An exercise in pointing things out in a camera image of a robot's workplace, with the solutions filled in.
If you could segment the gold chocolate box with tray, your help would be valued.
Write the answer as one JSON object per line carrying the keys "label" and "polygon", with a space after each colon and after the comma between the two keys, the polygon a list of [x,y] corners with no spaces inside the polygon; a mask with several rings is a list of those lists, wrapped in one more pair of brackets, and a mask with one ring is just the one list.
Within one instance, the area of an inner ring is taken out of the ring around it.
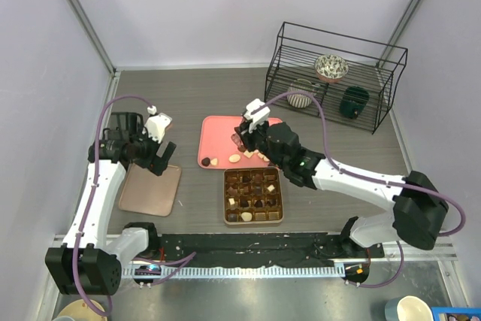
{"label": "gold chocolate box with tray", "polygon": [[[273,225],[281,223],[284,218],[283,195],[280,186],[280,174],[276,168],[237,168],[224,171],[223,181],[223,219],[230,226]],[[235,205],[228,203],[235,199]],[[249,207],[240,206],[242,200],[249,202]],[[244,222],[243,212],[250,212],[253,219]],[[237,222],[229,222],[228,215],[238,215]]]}

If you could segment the metal tongs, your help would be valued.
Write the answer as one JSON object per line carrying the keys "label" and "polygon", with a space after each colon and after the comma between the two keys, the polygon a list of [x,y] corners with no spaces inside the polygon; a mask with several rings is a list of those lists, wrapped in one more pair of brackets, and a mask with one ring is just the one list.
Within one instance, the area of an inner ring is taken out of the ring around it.
{"label": "metal tongs", "polygon": [[240,152],[244,152],[245,151],[245,147],[244,147],[244,143],[242,142],[240,136],[237,134],[237,133],[234,133],[232,136],[231,136],[231,139],[232,141],[234,142],[234,144],[236,145],[237,149],[240,151]]}

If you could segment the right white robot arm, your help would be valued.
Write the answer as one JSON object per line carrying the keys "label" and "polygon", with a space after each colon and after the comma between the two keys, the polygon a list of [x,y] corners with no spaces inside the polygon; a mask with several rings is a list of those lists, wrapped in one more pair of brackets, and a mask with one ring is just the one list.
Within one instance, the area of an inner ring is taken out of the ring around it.
{"label": "right white robot arm", "polygon": [[343,227],[340,250],[358,256],[374,244],[404,241],[420,250],[434,248],[449,210],[432,182],[423,173],[408,176],[378,174],[340,163],[326,152],[301,145],[286,123],[263,122],[252,131],[240,126],[204,127],[198,149],[203,168],[247,168],[271,162],[292,184],[322,191],[339,192],[371,203],[383,212],[372,217],[352,217]]}

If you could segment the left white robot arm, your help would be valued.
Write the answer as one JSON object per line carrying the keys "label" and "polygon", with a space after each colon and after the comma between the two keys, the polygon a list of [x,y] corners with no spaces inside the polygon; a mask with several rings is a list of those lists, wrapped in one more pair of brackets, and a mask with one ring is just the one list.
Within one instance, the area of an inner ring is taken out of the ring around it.
{"label": "left white robot arm", "polygon": [[160,176],[176,148],[168,143],[159,156],[172,119],[166,114],[144,119],[133,112],[116,114],[119,125],[103,128],[89,148],[87,182],[75,218],[58,247],[47,250],[45,264],[63,295],[109,295],[119,289],[121,272],[136,256],[154,259],[160,250],[152,223],[133,222],[111,243],[107,228],[119,188],[130,165]]}

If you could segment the dark heart chocolate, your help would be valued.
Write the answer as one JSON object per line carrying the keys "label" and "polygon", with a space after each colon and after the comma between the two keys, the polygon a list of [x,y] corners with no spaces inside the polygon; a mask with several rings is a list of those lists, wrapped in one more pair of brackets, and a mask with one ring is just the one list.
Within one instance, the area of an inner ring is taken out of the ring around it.
{"label": "dark heart chocolate", "polygon": [[201,164],[204,166],[204,167],[208,167],[210,165],[210,158],[206,157],[204,159],[201,160]]}

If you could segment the white teardrop chocolate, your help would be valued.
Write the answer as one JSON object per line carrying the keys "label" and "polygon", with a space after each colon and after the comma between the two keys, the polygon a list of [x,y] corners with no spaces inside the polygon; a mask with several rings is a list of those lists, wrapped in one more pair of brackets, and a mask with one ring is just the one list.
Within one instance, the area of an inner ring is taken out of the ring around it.
{"label": "white teardrop chocolate", "polygon": [[253,219],[253,215],[250,212],[243,212],[240,216],[244,222],[250,222]]}

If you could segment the dark square chocolate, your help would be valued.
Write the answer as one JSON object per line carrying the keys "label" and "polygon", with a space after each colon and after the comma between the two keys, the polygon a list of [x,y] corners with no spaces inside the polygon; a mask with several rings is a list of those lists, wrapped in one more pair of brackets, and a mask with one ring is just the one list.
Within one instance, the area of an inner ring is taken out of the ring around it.
{"label": "dark square chocolate", "polygon": [[228,215],[228,221],[229,222],[237,222],[237,219],[238,219],[238,215],[235,214],[235,213],[230,213]]}

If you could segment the rose gold tin lid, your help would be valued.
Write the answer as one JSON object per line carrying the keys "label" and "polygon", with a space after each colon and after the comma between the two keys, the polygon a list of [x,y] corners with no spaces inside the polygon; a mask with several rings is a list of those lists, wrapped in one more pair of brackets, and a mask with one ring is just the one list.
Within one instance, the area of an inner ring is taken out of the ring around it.
{"label": "rose gold tin lid", "polygon": [[161,176],[132,165],[119,197],[120,210],[167,217],[174,205],[182,169],[169,165]]}

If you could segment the striped ceramic cup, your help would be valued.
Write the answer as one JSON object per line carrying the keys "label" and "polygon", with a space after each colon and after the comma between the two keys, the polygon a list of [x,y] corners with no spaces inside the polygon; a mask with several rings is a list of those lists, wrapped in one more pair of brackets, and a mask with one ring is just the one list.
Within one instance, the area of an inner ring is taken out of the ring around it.
{"label": "striped ceramic cup", "polygon": [[319,85],[317,83],[313,83],[303,78],[298,78],[292,82],[288,88],[288,92],[290,92],[291,95],[286,97],[287,102],[292,107],[297,109],[307,108],[309,105],[311,105],[312,100],[309,96],[299,93],[299,91],[308,92],[312,95],[315,95],[318,90]]}

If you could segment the pink plastic tray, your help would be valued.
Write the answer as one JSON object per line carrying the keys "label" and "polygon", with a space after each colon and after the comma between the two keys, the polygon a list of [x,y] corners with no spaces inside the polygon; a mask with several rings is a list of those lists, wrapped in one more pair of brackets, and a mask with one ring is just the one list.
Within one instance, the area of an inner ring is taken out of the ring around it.
{"label": "pink plastic tray", "polygon": [[[225,170],[230,168],[264,168],[268,166],[268,161],[264,156],[256,153],[240,152],[231,136],[234,128],[239,126],[242,116],[208,116],[201,126],[201,135],[198,146],[198,165],[204,169]],[[240,161],[230,163],[228,158],[233,154],[240,155]],[[204,158],[218,159],[218,164],[204,167],[201,160]]]}

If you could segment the dark green mug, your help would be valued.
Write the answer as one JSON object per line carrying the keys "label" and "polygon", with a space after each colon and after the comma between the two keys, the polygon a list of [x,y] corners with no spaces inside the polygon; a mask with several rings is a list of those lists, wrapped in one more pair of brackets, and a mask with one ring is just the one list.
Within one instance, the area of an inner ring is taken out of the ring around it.
{"label": "dark green mug", "polygon": [[370,99],[366,89],[360,86],[350,86],[343,93],[340,101],[340,114],[351,120],[357,119]]}

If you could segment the floral ceramic bowl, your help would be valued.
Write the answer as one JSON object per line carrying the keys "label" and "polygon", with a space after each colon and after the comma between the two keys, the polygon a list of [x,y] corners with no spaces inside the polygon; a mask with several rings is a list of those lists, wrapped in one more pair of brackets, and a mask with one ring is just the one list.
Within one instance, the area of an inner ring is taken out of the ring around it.
{"label": "floral ceramic bowl", "polygon": [[349,72],[346,60],[334,54],[318,56],[314,62],[317,77],[326,83],[338,83]]}

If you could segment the beige plate bottom left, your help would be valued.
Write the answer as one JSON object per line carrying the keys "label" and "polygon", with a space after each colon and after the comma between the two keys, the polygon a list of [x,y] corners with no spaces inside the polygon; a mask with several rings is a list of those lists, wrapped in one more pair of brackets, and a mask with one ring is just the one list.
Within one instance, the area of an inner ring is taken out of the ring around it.
{"label": "beige plate bottom left", "polygon": [[84,301],[76,300],[61,309],[53,320],[107,321],[108,318],[98,315]]}

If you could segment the blue box corner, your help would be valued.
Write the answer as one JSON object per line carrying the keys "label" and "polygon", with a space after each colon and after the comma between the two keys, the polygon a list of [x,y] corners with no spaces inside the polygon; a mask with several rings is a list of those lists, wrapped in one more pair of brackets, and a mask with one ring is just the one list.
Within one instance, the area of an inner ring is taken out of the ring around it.
{"label": "blue box corner", "polygon": [[480,321],[481,310],[472,307],[433,307],[435,321]]}

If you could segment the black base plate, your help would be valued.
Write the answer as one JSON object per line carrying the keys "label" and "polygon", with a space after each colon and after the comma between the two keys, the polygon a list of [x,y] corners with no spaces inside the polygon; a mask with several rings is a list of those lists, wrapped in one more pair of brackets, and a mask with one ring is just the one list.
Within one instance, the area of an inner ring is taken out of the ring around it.
{"label": "black base plate", "polygon": [[196,268],[307,268],[331,266],[335,259],[384,257],[380,244],[344,249],[339,235],[326,232],[163,234],[159,243],[168,261],[195,253],[189,265]]}

